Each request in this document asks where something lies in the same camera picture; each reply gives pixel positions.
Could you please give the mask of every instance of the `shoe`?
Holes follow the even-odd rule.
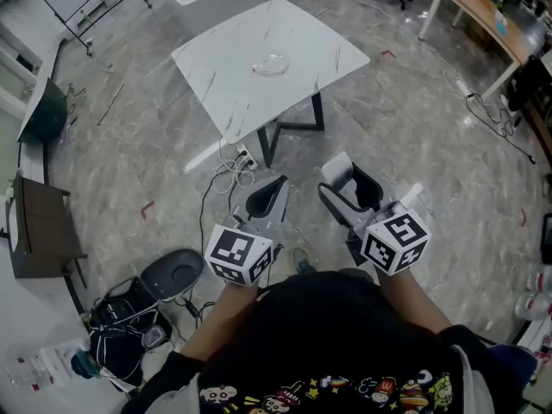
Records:
[[[290,262],[298,274],[313,273],[316,269],[311,265],[311,256],[304,248],[295,247],[290,252]]]
[[[518,110],[510,110],[510,107],[508,107],[508,98],[506,98],[506,95],[500,96],[500,102],[505,107],[506,111],[508,112],[508,115],[510,118],[515,117],[518,114]]]

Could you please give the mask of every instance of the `plastic bottle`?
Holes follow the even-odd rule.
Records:
[[[552,315],[552,305],[544,293],[525,292],[516,301],[516,316],[528,321],[540,321]]]
[[[552,266],[541,266],[527,276],[527,289],[552,295]]]
[[[39,392],[53,384],[52,375],[38,355],[11,358],[3,369],[19,391]]]

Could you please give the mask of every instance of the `red debris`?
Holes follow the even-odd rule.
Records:
[[[146,205],[144,205],[141,210],[140,210],[140,213],[141,213],[141,218],[146,221],[146,210],[149,209],[150,207],[153,207],[155,204],[155,201],[151,201],[149,203],[147,203]]]
[[[397,56],[391,51],[383,51],[381,54],[382,55],[391,55],[394,59],[397,58]]]

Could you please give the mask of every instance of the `white cable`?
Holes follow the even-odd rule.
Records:
[[[221,139],[222,137],[218,139],[218,159],[221,161],[221,164],[219,164],[215,169],[215,175],[214,175],[215,178],[213,179],[213,189],[215,189],[216,193],[218,193],[219,195],[224,195],[229,191],[231,191],[235,184],[238,184],[242,189],[245,189],[246,187],[253,185],[253,183],[255,182],[255,175],[250,170],[242,170],[243,166],[240,167],[241,164],[245,166],[245,164],[247,163],[244,157],[242,156],[239,157],[241,158],[241,160],[239,160],[239,158],[236,160],[223,159],[223,151],[221,149]],[[232,174],[232,178],[230,180],[230,184],[228,188],[225,190],[219,191],[218,188],[216,187],[216,178],[219,171],[223,167],[226,168]],[[246,173],[251,177],[251,183],[249,183],[249,185],[242,185],[242,183],[240,183],[240,175],[243,173]]]

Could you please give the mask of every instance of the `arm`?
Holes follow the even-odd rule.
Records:
[[[416,282],[410,270],[387,276],[378,271],[381,291],[405,320],[440,333],[452,323]]]
[[[246,319],[257,298],[258,286],[228,283],[204,322],[191,335],[180,353],[191,359],[207,361],[228,343]]]

